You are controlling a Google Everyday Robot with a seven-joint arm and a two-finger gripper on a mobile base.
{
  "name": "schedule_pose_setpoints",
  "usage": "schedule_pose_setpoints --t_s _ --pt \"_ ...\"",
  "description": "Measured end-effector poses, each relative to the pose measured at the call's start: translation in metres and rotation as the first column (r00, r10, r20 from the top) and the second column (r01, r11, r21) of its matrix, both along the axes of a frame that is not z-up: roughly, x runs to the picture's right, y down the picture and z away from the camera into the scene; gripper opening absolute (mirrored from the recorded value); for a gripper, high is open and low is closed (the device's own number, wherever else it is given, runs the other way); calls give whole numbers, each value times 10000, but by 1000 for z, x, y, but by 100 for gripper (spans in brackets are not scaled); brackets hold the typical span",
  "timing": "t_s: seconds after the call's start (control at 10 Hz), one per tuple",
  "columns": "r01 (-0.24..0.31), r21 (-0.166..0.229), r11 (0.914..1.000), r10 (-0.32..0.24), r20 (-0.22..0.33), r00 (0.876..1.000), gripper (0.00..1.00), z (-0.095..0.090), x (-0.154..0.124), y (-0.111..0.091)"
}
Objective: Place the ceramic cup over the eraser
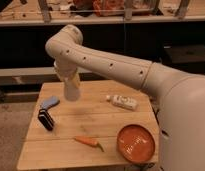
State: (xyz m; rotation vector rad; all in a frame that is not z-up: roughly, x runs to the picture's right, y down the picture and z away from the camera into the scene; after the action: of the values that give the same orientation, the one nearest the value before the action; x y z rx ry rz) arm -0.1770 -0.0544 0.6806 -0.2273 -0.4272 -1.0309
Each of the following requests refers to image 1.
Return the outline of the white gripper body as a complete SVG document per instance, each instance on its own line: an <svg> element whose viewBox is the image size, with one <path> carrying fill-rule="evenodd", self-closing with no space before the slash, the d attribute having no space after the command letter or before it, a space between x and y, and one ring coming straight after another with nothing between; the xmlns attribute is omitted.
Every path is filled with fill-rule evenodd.
<svg viewBox="0 0 205 171"><path fill-rule="evenodd" d="M64 79L64 96L68 101L76 101L79 99L80 77L78 74Z"/></svg>

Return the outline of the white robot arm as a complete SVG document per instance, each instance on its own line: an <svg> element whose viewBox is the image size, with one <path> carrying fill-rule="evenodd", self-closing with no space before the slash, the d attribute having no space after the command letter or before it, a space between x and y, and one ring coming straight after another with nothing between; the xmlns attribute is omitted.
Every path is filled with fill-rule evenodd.
<svg viewBox="0 0 205 171"><path fill-rule="evenodd" d="M67 25L45 44L64 82L65 98L80 97L80 67L147 94L159 106L159 171L205 171L205 75L94 50L82 42L81 31Z"/></svg>

